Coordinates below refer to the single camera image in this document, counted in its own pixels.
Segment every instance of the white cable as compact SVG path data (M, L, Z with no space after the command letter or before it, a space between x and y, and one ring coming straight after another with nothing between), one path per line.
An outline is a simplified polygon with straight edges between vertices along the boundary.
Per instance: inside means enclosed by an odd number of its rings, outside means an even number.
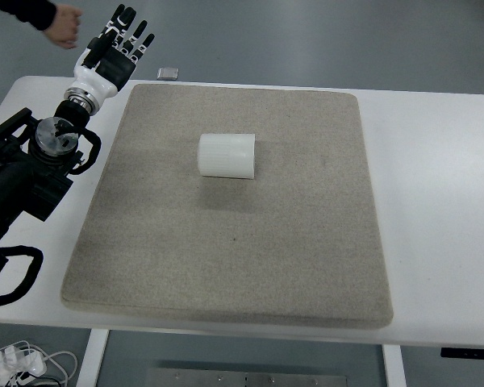
M75 375L75 372L77 371L77 366L78 366L78 360L77 360L77 357L72 353L72 352L68 352L68 351L60 351L60 352L56 352L56 353L52 353L51 355L49 355L47 352L45 352L43 349L41 349L40 347L36 346L36 345L32 345L32 347L34 349L37 349L38 351L40 351L41 353L44 354L44 360L50 360L56 367L59 368L59 370L63 373L63 375L65 375L65 380L64 380L64 385L68 385L68 381ZM53 357L54 356L58 356L58 355L69 355L69 356L72 356L73 357L73 361L74 361L74 366L73 366L73 371L72 373L70 374L70 376L68 375L68 373L65 371L65 369L63 367L61 367L59 365L59 363L57 363Z
M35 351L38 351L40 352L41 354L43 354L44 357L42 357L43 361L45 360L49 360L51 363L53 363L60 371L61 373L65 376L65 380L60 382L62 385L64 385L65 387L67 387L68 385L68 381L75 375L75 373L77 372L77 367L78 367L78 360L77 360L77 357L72 353L72 352L68 352L68 351L60 351L60 352L56 352L56 353L52 353L51 355L49 355L46 351L44 351L42 348L38 347L37 345L32 345L30 344L29 342L27 342L26 340L21 340L21 341L18 341L16 343L13 343L13 344L9 344L9 345L6 345L5 347L2 347L0 348L0 351L4 351L6 348L9 348L9 347L16 347L18 346L20 349L18 349L17 351L13 352L15 356L17 356L19 353L23 354L24 356L28 354L31 354ZM73 365L73 371L70 375L68 375L68 373L66 372L66 370L59 364L57 363L53 357L55 356L59 356L59 355L69 355L69 356L72 356L73 358L73 362L74 362L74 365ZM31 360L31 363L30 364L26 364L27 368L29 368L31 365L32 365L32 362L34 362L34 360ZM21 369L19 367L19 364L15 364L13 368L13 372L15 371L15 373L13 373L9 379L9 381L7 382L8 385L10 385L11 387L12 386L16 386L17 385L17 380L18 380L18 377L20 375L22 375L23 373L27 372L25 369ZM43 381L43 382L39 382L39 383L36 383L35 385L57 385L57 382L55 381Z

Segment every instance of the white cylinder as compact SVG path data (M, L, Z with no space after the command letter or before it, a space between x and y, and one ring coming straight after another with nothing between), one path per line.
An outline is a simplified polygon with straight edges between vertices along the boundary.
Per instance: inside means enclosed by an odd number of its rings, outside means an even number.
M197 166L203 176L254 179L255 135L201 135Z

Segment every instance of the black strap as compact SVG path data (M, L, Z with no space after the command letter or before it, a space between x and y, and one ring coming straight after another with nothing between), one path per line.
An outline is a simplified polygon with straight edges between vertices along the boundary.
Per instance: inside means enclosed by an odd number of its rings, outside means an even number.
M14 246L11 248L0 248L0 272L7 263L8 256L31 256L32 262L27 269L25 278L18 285L18 287L9 294L0 296L0 306L11 304L18 301L23 297L34 285L35 279L38 277L38 273L43 263L43 253L37 248L28 246Z
M84 138L87 139L92 145L90 149L90 154L88 155L88 160L83 165L80 165L77 168L70 170L70 175L80 175L81 173L87 171L93 164L95 164L95 161L97 161L98 158L98 154L100 153L100 147L102 145L102 142L98 135L86 129L85 127L72 127L70 125L65 126L63 122L59 122L56 125L56 129L56 137L59 137L60 135L65 135L67 133L77 133L78 135L83 135Z

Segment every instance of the felt pad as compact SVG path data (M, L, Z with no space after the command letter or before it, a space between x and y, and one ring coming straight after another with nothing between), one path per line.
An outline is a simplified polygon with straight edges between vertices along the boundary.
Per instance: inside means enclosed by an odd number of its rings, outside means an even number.
M255 133L255 179L201 177L202 133ZM387 325L357 99L136 86L61 296L78 310L155 318Z

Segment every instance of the person's hand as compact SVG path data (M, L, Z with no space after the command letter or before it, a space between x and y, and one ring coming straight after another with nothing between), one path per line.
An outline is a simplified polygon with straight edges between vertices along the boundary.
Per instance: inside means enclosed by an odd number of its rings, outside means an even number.
M51 42L62 48L75 48L82 10L67 4L57 4L56 7L53 22L43 33Z

